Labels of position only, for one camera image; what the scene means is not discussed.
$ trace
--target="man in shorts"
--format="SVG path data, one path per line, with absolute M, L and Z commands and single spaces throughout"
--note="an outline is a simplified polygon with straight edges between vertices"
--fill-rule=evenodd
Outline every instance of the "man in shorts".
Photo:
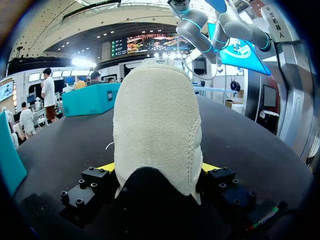
M 55 83 L 53 78 L 50 76 L 51 69 L 46 68 L 43 71 L 44 82 L 41 91 L 41 97 L 44 98 L 44 107 L 46 112 L 46 118 L 51 120 L 52 123 L 57 121 L 56 111 L 55 111 Z

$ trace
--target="teal box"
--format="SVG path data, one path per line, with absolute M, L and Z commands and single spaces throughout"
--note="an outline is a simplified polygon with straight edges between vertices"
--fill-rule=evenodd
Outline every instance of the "teal box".
M 66 117 L 103 114 L 115 106 L 121 83 L 102 83 L 62 94 Z

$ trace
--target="teal panel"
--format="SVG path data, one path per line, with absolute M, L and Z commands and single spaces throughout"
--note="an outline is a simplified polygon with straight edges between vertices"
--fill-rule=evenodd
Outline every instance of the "teal panel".
M 0 114 L 0 171 L 9 194 L 13 196 L 27 176 L 27 170 L 17 154 L 7 124 L 6 114 L 3 112 Z

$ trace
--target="robotic arm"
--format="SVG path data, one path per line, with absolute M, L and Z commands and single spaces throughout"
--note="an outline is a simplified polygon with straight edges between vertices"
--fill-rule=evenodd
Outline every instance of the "robotic arm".
M 212 64 L 216 63 L 216 52 L 226 45 L 229 38 L 249 41 L 264 52 L 270 49 L 271 41 L 268 34 L 255 25 L 244 22 L 231 6 L 227 6 L 226 12 L 223 13 L 215 11 L 217 26 L 211 43 L 201 33 L 208 17 L 201 11 L 190 9 L 189 3 L 190 0 L 168 1 L 171 12 L 181 20 L 176 32 L 199 49 Z

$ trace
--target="blue sign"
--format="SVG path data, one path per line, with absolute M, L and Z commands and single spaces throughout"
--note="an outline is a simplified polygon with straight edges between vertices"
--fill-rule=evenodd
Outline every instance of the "blue sign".
M 208 23 L 210 39 L 214 38 L 216 24 Z M 270 76 L 271 72 L 257 57 L 251 42 L 230 38 L 228 46 L 220 51 L 222 64 L 250 69 Z
M 225 0 L 205 0 L 205 1 L 220 13 L 224 13 L 227 11 L 227 5 L 225 3 Z

